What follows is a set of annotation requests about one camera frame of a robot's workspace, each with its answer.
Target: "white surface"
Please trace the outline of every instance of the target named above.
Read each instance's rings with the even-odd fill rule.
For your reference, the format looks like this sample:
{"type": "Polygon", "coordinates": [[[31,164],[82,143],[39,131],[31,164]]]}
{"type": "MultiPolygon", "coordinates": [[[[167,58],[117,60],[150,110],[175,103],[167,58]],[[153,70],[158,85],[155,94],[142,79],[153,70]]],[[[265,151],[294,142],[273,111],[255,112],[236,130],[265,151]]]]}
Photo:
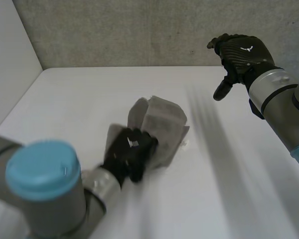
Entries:
{"type": "Polygon", "coordinates": [[[0,0],[0,124],[41,71],[12,0],[0,0]]]}
{"type": "Polygon", "coordinates": [[[157,95],[188,116],[187,149],[143,184],[127,182],[91,238],[299,239],[299,166],[251,113],[244,86],[212,100],[224,74],[221,67],[46,70],[0,134],[22,143],[64,139],[86,169],[102,162],[109,124],[126,124],[139,97],[157,95]]]}

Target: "wrist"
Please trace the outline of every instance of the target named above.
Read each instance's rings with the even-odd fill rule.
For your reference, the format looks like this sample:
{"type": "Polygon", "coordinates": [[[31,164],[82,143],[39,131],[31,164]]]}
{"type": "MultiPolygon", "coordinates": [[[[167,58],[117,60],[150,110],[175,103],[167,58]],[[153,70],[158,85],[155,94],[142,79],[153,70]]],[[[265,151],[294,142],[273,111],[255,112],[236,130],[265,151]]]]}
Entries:
{"type": "Polygon", "coordinates": [[[117,179],[122,187],[124,180],[128,177],[128,172],[124,166],[124,163],[116,158],[107,158],[104,163],[99,166],[100,168],[106,169],[117,179]]]}
{"type": "Polygon", "coordinates": [[[257,65],[253,65],[243,76],[243,82],[247,88],[247,92],[249,92],[249,89],[252,85],[252,83],[262,74],[275,70],[275,69],[282,69],[280,67],[277,67],[271,63],[260,63],[257,65]]]}

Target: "gray robot arm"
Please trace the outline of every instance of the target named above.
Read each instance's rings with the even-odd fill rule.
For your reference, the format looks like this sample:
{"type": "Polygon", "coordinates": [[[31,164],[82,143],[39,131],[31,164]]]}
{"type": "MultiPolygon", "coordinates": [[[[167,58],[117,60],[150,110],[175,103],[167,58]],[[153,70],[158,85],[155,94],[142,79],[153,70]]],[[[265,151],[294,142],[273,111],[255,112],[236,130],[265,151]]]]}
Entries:
{"type": "Polygon", "coordinates": [[[283,69],[260,75],[249,97],[299,163],[299,81],[283,69]]]}
{"type": "Polygon", "coordinates": [[[18,207],[25,215],[32,239],[85,239],[106,214],[121,190],[116,178],[103,168],[95,168],[57,200],[32,203],[8,188],[6,165],[22,145],[0,137],[0,200],[18,207]]]}

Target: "white logo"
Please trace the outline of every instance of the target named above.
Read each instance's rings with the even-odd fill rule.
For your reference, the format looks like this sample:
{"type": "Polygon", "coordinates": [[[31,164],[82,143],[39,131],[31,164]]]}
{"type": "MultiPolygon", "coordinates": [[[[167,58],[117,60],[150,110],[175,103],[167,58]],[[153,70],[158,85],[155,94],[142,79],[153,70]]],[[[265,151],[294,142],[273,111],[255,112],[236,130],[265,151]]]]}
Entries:
{"type": "Polygon", "coordinates": [[[253,48],[254,48],[254,46],[251,46],[250,48],[242,48],[241,47],[240,49],[242,49],[244,51],[249,51],[250,52],[253,48]]]}
{"type": "Polygon", "coordinates": [[[132,147],[136,147],[136,146],[139,145],[139,143],[138,143],[137,141],[132,142],[132,141],[130,141],[129,138],[128,138],[128,142],[129,142],[130,148],[132,148],[132,147]]]}

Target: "white wall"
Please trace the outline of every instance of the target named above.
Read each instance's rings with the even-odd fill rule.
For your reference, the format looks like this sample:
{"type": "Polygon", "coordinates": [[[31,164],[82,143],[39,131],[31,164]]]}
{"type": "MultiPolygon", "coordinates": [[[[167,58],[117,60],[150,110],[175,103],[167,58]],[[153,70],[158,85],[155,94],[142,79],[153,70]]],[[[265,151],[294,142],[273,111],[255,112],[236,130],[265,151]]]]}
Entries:
{"type": "Polygon", "coordinates": [[[0,0],[0,124],[41,73],[11,0],[0,0]]]}

